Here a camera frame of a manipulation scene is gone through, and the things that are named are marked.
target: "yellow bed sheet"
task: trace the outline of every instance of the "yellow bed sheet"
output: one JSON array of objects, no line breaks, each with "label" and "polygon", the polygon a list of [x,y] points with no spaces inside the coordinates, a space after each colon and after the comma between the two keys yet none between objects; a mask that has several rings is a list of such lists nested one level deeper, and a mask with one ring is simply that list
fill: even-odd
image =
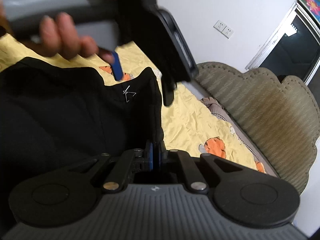
[{"label": "yellow bed sheet", "polygon": [[[134,43],[118,48],[117,52],[124,72],[136,77],[145,67],[150,66],[158,78],[161,89],[159,70]],[[8,34],[0,39],[0,71],[24,57],[39,58],[61,68],[93,67],[103,77],[105,85],[117,83],[112,75],[99,68],[107,64],[97,56],[89,59],[77,57],[71,61],[64,60],[59,55],[45,58],[15,41]],[[199,157],[200,149],[208,149],[211,147],[210,143],[218,141],[218,147],[227,160],[256,170],[252,153],[238,140],[237,135],[231,132],[230,123],[212,116],[182,84],[178,84],[174,97],[174,103],[170,107],[162,106],[162,127],[167,149],[181,149],[189,152],[191,156]]]}]

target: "upholstered headboard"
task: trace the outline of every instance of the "upholstered headboard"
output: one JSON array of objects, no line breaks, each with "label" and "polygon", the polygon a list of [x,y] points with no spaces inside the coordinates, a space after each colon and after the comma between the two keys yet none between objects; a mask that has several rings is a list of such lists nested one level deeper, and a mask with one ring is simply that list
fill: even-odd
[{"label": "upholstered headboard", "polygon": [[287,76],[280,83],[265,68],[242,74],[217,62],[198,67],[198,83],[232,115],[280,177],[301,193],[320,134],[319,107],[304,82]]}]

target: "black pants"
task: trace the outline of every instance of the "black pants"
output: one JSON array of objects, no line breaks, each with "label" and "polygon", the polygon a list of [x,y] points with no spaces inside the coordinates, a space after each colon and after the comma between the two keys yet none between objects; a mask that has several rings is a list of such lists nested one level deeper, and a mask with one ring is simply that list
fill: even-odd
[{"label": "black pants", "polygon": [[[126,99],[127,88],[136,94]],[[8,205],[15,185],[89,156],[157,145],[161,105],[151,68],[110,87],[93,68],[30,57],[0,73],[0,236],[15,223]]]}]

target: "gray handle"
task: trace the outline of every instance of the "gray handle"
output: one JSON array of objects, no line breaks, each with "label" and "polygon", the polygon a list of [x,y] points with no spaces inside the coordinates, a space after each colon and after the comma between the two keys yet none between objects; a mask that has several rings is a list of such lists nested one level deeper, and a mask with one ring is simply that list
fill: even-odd
[{"label": "gray handle", "polygon": [[73,17],[79,35],[90,35],[98,46],[114,50],[119,44],[115,22],[117,0],[3,0],[6,19],[16,39],[39,41],[41,19],[66,12]]}]

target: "pink flower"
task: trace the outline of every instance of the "pink flower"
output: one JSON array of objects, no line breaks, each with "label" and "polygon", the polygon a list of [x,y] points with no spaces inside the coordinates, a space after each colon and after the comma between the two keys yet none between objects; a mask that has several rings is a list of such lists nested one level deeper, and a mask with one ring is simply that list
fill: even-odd
[{"label": "pink flower", "polygon": [[320,15],[320,6],[317,5],[315,0],[306,0],[307,5],[310,7],[310,11],[315,13],[316,15]]}]

